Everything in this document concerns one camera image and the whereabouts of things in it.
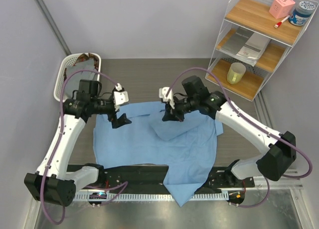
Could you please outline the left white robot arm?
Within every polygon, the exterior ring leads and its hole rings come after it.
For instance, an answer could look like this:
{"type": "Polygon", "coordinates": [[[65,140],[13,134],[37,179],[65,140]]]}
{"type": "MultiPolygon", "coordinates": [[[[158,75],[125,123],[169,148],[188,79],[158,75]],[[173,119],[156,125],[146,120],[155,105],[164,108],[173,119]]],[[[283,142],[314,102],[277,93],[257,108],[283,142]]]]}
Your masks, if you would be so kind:
{"type": "Polygon", "coordinates": [[[117,117],[120,106],[129,101],[127,91],[117,84],[110,97],[102,99],[101,87],[99,81],[80,80],[73,97],[63,102],[63,117],[45,158],[36,172],[27,173],[24,179],[35,200],[67,207],[79,190],[89,185],[96,189],[105,185],[104,167],[99,164],[87,163],[67,174],[75,143],[92,115],[107,115],[112,128],[131,123],[126,114],[117,117]]]}

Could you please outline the light blue long sleeve shirt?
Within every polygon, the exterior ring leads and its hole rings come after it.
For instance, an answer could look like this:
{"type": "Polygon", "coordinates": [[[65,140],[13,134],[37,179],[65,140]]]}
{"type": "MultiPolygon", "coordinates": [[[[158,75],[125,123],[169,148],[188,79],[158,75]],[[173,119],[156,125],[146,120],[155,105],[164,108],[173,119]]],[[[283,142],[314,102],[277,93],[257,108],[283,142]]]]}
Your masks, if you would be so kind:
{"type": "Polygon", "coordinates": [[[168,166],[164,186],[183,206],[207,180],[217,152],[221,122],[198,111],[184,121],[163,121],[164,104],[144,102],[121,107],[130,124],[112,128],[105,114],[96,117],[93,150],[104,168],[155,164],[168,166]]]}

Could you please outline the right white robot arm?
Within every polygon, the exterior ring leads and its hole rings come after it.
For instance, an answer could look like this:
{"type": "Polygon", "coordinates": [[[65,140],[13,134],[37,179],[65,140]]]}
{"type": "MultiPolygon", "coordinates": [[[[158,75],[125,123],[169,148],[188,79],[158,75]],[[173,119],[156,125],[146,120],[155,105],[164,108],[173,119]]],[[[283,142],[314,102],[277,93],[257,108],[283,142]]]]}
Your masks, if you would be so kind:
{"type": "Polygon", "coordinates": [[[183,99],[173,96],[168,87],[159,90],[159,98],[165,104],[163,121],[182,122],[185,114],[199,111],[235,130],[260,152],[250,159],[235,160],[225,169],[225,181],[229,186],[238,186],[244,179],[254,176],[278,181],[295,161],[296,138],[292,133],[282,134],[267,128],[233,102],[228,102],[220,91],[210,92],[198,76],[186,78],[182,86],[186,92],[183,99]]]}

